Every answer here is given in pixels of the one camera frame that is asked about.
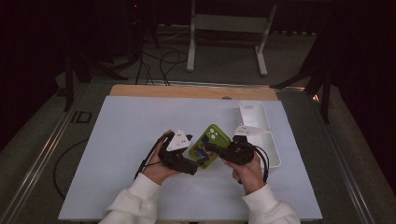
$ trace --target white tabletop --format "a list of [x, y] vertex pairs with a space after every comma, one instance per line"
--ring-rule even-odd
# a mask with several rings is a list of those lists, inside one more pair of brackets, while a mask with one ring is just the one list
[[[61, 220], [100, 220], [119, 191], [129, 188], [141, 161], [167, 130], [183, 129], [193, 144], [209, 124], [230, 138], [237, 126], [239, 102], [107, 96], [59, 215]], [[281, 165], [270, 173], [275, 196], [290, 203], [299, 217], [320, 219], [318, 202], [280, 101], [265, 106]], [[175, 175], [163, 183], [159, 220], [248, 220], [242, 186], [221, 160], [195, 175]]]

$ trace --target phone case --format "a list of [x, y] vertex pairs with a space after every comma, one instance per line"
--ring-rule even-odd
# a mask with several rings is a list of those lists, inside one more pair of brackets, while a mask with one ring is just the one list
[[230, 138], [216, 124], [211, 124], [196, 143], [189, 150], [190, 157], [198, 161], [205, 156], [209, 157], [202, 168], [206, 169], [219, 155], [215, 152], [205, 151], [203, 149], [205, 143], [212, 143], [218, 147], [228, 147], [231, 144]]

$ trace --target white tray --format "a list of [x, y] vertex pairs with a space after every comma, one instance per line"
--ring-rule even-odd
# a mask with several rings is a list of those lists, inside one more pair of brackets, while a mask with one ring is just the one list
[[277, 153], [264, 105], [257, 101], [241, 101], [239, 103], [239, 109], [241, 111], [243, 125], [270, 131], [269, 133], [248, 136], [247, 140], [250, 144], [261, 147], [267, 153], [270, 162], [270, 171], [279, 167], [280, 158]]

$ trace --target white sweatshirt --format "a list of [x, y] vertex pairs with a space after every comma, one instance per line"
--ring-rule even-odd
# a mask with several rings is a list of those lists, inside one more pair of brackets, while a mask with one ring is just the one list
[[[154, 224], [160, 187], [139, 174], [132, 186], [121, 191], [106, 208], [100, 224]], [[250, 210], [249, 224], [300, 223], [291, 206], [277, 200], [268, 184], [242, 199]]]

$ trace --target person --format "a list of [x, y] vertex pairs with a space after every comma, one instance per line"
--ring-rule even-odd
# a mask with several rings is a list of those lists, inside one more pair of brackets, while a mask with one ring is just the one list
[[[157, 219], [157, 200], [161, 183], [178, 171], [160, 163], [158, 152], [163, 141], [155, 148], [148, 164], [138, 174], [132, 186], [122, 190], [114, 202], [105, 209], [100, 224], [154, 224]], [[262, 180], [261, 161], [256, 154], [250, 163], [236, 165], [223, 161], [233, 168], [232, 177], [241, 181], [245, 196], [242, 199], [249, 208], [249, 224], [300, 223], [293, 208], [277, 200], [268, 184]]]

